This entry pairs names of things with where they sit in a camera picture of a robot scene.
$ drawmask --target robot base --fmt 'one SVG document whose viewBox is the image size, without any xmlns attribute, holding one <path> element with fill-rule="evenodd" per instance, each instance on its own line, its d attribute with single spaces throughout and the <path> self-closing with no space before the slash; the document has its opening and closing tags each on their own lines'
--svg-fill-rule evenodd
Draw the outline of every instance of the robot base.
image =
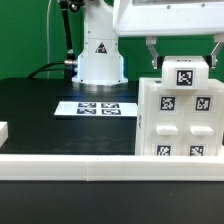
<svg viewBox="0 0 224 224">
<path fill-rule="evenodd" d="M 111 91 L 117 91 L 121 89 L 126 89 L 128 87 L 128 79 L 123 79 L 119 81 L 95 81 L 88 82 L 80 80 L 76 77 L 72 79 L 72 86 L 74 88 L 79 88 L 87 91 L 93 91 L 93 92 L 111 92 Z"/>
</svg>

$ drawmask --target black tabletop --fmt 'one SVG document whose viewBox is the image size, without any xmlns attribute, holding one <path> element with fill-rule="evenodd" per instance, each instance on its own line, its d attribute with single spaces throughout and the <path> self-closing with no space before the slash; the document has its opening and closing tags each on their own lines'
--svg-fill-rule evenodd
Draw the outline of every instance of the black tabletop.
<svg viewBox="0 0 224 224">
<path fill-rule="evenodd" d="M 133 155 L 136 118 L 56 117 L 59 101 L 137 103 L 137 83 L 109 92 L 72 87 L 63 80 L 0 82 L 0 121 L 9 138 L 1 153 Z"/>
<path fill-rule="evenodd" d="M 137 84 L 108 93 L 62 80 L 0 82 L 1 153 L 133 155 L 136 118 L 56 118 L 60 100 L 137 102 Z M 1 224 L 223 224 L 223 182 L 0 181 Z"/>
</svg>

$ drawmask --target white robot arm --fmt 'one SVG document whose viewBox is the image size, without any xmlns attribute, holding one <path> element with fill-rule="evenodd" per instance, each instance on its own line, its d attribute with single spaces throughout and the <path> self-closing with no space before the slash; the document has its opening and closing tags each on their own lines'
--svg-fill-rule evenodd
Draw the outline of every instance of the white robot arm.
<svg viewBox="0 0 224 224">
<path fill-rule="evenodd" d="M 214 34 L 217 45 L 206 58 L 210 67 L 224 42 L 224 1 L 222 0 L 115 0 L 114 30 L 118 36 L 146 36 L 154 57 L 154 68 L 161 68 L 153 44 L 157 36 Z"/>
<path fill-rule="evenodd" d="M 59 0 L 64 20 L 68 66 L 73 66 L 76 74 L 73 83 L 76 86 L 103 89 L 105 86 L 126 84 L 123 76 L 123 58 L 118 52 L 118 36 L 113 30 L 113 8 L 104 0 Z M 77 12 L 84 8 L 84 49 L 78 60 L 72 49 L 67 10 Z"/>
</svg>

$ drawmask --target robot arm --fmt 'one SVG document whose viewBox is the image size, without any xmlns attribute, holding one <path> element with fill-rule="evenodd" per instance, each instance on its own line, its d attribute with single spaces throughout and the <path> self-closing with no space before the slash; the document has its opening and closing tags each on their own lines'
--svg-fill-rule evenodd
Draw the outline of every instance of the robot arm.
<svg viewBox="0 0 224 224">
<path fill-rule="evenodd" d="M 58 0 L 58 3 L 61 7 L 62 11 L 62 18 L 64 22 L 64 29 L 65 29 L 65 38 L 66 38 L 66 46 L 67 46 L 67 60 L 65 60 L 65 66 L 71 69 L 64 71 L 64 79 L 71 80 L 72 77 L 76 75 L 77 69 L 77 61 L 75 60 L 75 53 L 72 46 L 72 38 L 71 38 L 71 31 L 69 25 L 69 18 L 68 18 L 68 9 L 72 12 L 76 13 L 80 10 L 82 6 L 85 5 L 84 0 Z"/>
<path fill-rule="evenodd" d="M 119 36 L 146 36 L 154 68 L 163 57 L 154 48 L 157 36 L 214 34 L 216 47 L 206 56 L 210 68 L 224 43 L 222 0 L 115 0 L 114 30 Z"/>
</svg>

